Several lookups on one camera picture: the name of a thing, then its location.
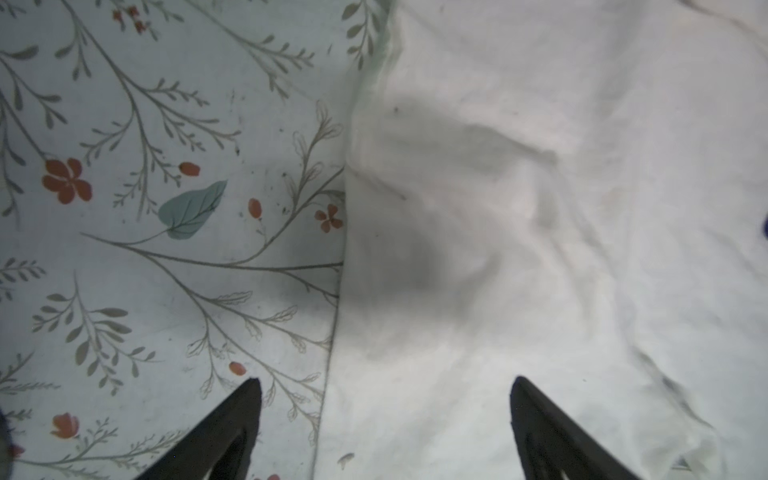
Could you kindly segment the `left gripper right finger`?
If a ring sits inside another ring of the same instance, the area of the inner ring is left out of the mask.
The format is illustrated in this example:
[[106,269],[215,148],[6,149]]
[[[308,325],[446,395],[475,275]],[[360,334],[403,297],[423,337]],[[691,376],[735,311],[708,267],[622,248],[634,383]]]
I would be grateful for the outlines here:
[[526,377],[515,379],[509,405],[526,480],[638,479]]

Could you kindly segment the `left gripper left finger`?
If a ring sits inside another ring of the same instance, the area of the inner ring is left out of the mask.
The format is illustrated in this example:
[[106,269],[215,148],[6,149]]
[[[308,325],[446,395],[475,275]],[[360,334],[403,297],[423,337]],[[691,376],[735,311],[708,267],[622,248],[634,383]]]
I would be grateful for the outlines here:
[[259,433],[261,383],[244,381],[139,480],[244,480]]

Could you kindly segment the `white printed t shirt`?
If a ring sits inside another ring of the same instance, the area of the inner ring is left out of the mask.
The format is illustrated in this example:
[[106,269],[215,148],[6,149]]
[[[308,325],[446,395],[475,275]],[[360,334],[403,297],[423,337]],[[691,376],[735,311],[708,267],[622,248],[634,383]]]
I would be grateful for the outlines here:
[[629,470],[767,475],[767,5],[397,1],[346,152],[317,479],[519,479],[513,381]]

